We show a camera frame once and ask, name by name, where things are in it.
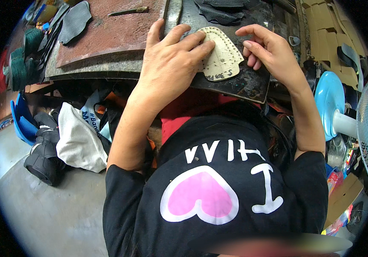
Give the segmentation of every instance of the person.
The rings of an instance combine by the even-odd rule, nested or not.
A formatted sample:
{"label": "person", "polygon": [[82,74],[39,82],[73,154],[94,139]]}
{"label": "person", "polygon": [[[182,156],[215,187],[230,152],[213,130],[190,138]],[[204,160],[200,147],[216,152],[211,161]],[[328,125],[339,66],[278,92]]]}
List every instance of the person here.
{"label": "person", "polygon": [[[328,204],[324,130],[288,43],[257,24],[236,32],[253,35],[243,42],[248,66],[265,65],[291,96],[296,151],[288,168],[277,168],[259,123],[228,114],[230,108],[192,111],[200,101],[191,100],[187,93],[194,89],[188,87],[215,42],[200,44],[204,32],[180,40],[191,29],[186,24],[160,41],[163,22],[149,30],[140,79],[108,156],[103,230],[109,256],[200,256],[188,242],[234,231],[320,234]],[[202,100],[207,91],[201,91]],[[182,96],[192,103],[185,105]],[[240,102],[223,96],[215,101],[204,106],[219,109]],[[159,113],[163,145],[157,169],[146,180],[146,136]]]}

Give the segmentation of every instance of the metal tool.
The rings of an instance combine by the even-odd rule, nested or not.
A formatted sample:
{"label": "metal tool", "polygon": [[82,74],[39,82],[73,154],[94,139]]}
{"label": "metal tool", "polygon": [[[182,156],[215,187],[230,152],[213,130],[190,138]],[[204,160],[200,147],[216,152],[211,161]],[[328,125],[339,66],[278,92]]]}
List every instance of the metal tool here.
{"label": "metal tool", "polygon": [[110,17],[110,16],[119,16],[119,15],[130,14],[130,13],[148,12],[148,10],[149,10],[148,6],[144,6],[144,7],[124,10],[124,11],[119,11],[119,12],[113,12],[113,13],[108,14],[107,16]]}

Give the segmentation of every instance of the pink heart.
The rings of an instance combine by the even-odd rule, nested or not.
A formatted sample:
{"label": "pink heart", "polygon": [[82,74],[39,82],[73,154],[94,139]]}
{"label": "pink heart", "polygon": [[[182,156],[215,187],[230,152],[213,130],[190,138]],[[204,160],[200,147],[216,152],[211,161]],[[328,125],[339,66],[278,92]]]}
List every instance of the pink heart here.
{"label": "pink heart", "polygon": [[180,174],[168,185],[160,211],[170,222],[197,214],[205,222],[224,224],[237,215],[238,197],[212,167],[199,166]]}

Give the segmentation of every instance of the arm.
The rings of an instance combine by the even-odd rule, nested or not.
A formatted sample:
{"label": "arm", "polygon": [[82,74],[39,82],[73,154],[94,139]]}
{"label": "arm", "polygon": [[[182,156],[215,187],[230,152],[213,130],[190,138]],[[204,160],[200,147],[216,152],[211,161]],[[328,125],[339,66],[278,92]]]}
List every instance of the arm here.
{"label": "arm", "polygon": [[243,43],[243,54],[248,57],[248,66],[257,70],[263,63],[287,87],[291,95],[297,142],[294,159],[307,151],[321,152],[325,156],[325,136],[320,115],[304,73],[288,42],[257,24],[242,27],[235,34],[254,35],[251,40]]}
{"label": "arm", "polygon": [[164,20],[150,28],[140,79],[128,98],[115,131],[108,155],[107,169],[116,166],[140,171],[144,162],[146,135],[152,121],[167,104],[181,95],[191,84],[198,63],[214,48],[214,41],[204,39],[204,32],[181,36],[191,29],[187,24],[175,26],[160,41]]}

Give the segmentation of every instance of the finger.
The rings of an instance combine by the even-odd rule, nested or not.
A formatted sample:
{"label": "finger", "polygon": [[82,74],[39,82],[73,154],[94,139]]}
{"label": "finger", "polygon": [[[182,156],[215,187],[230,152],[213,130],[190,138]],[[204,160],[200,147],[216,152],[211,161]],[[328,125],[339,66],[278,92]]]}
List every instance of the finger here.
{"label": "finger", "polygon": [[247,62],[247,65],[249,67],[254,67],[255,63],[257,62],[257,57],[253,54],[251,54],[249,57],[248,57],[248,62]]}
{"label": "finger", "polygon": [[204,59],[204,57],[207,56],[212,51],[212,49],[214,49],[214,47],[214,40],[208,40],[207,42],[204,42],[196,48],[192,49],[190,53],[195,58],[195,60],[199,62]]}
{"label": "finger", "polygon": [[258,70],[259,68],[261,68],[261,61],[257,59],[257,61],[254,64],[253,70]]}
{"label": "finger", "polygon": [[270,59],[272,54],[265,50],[262,45],[257,42],[246,40],[243,42],[244,47],[251,51],[256,57],[258,57],[264,64]]}
{"label": "finger", "polygon": [[204,31],[198,31],[191,35],[186,36],[181,42],[178,42],[176,45],[185,51],[190,51],[194,47],[196,47],[201,40],[205,38]]}
{"label": "finger", "polygon": [[166,46],[170,46],[176,44],[180,41],[182,35],[189,31],[191,27],[187,24],[180,24],[173,27],[170,32],[165,36],[165,38],[161,41],[162,44]]}
{"label": "finger", "polygon": [[235,34],[239,37],[246,36],[246,35],[254,35],[259,38],[262,38],[264,42],[267,42],[275,37],[275,33],[269,31],[268,29],[258,25],[252,24],[248,26],[244,26],[238,29]]}
{"label": "finger", "polygon": [[246,58],[248,58],[248,56],[250,56],[251,51],[248,50],[246,47],[244,47],[244,49],[242,50],[242,55]]}
{"label": "finger", "polygon": [[160,42],[160,29],[164,24],[164,19],[160,18],[151,25],[150,31],[147,35],[147,48]]}

